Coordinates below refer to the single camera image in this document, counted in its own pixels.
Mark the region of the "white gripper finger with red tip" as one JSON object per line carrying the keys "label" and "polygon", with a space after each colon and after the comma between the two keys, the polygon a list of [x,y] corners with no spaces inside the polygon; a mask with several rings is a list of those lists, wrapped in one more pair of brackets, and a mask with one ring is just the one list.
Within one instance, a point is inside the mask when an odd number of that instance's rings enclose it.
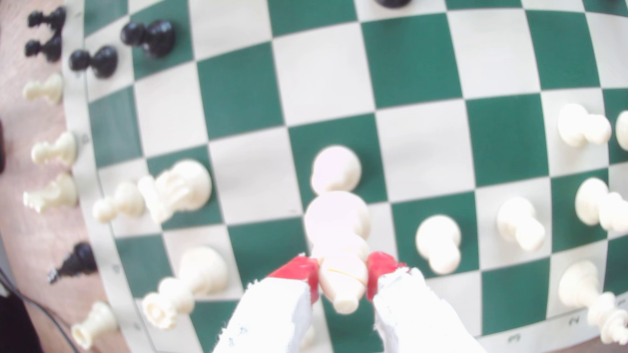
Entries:
{"label": "white gripper finger with red tip", "polygon": [[418,268],[376,251],[367,270],[367,298],[385,352],[485,352]]}
{"label": "white gripper finger with red tip", "polygon": [[319,264],[298,255],[247,287],[214,352],[299,352],[319,298]]}

